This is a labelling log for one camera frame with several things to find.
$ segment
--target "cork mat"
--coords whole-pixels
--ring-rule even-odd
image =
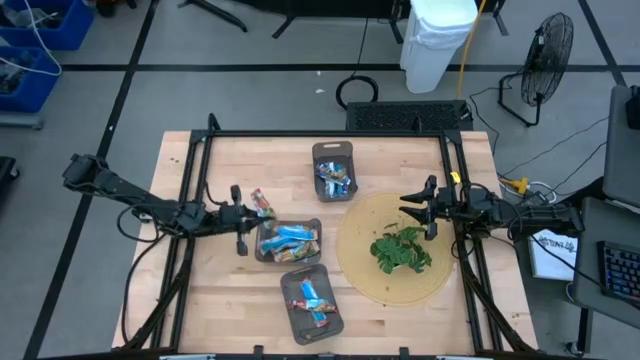
[[[431,266],[416,273],[409,267],[399,267],[388,275],[382,272],[369,248],[382,233],[419,226],[418,222],[398,210],[400,206],[413,206],[399,199],[400,194],[374,194],[352,205],[342,218],[338,229],[336,252],[342,271],[358,291],[376,302],[391,306],[408,306],[425,301],[437,294],[449,279],[453,268],[451,243],[453,227],[438,223],[438,236],[433,241],[418,235],[418,242],[431,256]]]

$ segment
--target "keyboard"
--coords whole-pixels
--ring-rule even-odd
[[[603,293],[640,304],[640,248],[600,241],[598,259]]]

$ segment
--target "blue crate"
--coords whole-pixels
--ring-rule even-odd
[[[13,48],[0,46],[0,57],[7,60],[20,58],[23,52],[28,51],[35,57],[31,68],[55,73],[56,65],[40,48]],[[20,111],[35,113],[40,111],[42,105],[49,97],[49,93],[56,84],[58,76],[27,72],[22,81],[11,94],[0,94],[0,111]]]
[[[16,11],[27,8],[25,0],[6,0],[5,6]],[[38,29],[44,44],[51,50],[77,50],[82,44],[91,23],[93,12],[82,0],[28,0],[32,9],[58,6],[68,9],[57,29]],[[31,28],[0,27],[0,36],[13,46],[38,46],[40,42]]]

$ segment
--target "black fan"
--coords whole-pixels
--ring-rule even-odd
[[[547,102],[558,88],[569,62],[573,45],[573,22],[563,13],[551,15],[542,22],[531,42],[527,60],[515,74],[500,79],[498,104],[522,121],[527,127],[540,122],[540,106]],[[504,82],[522,76],[522,100],[536,107],[536,121],[529,122],[502,102]]]

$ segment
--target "leafy plant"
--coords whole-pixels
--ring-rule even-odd
[[[395,227],[398,223],[385,226],[385,229]],[[424,266],[431,266],[431,256],[416,242],[418,234],[424,229],[417,226],[409,226],[396,233],[384,233],[371,244],[371,255],[378,259],[380,269],[386,274],[391,274],[393,268],[398,265],[406,265],[416,273],[424,271]]]

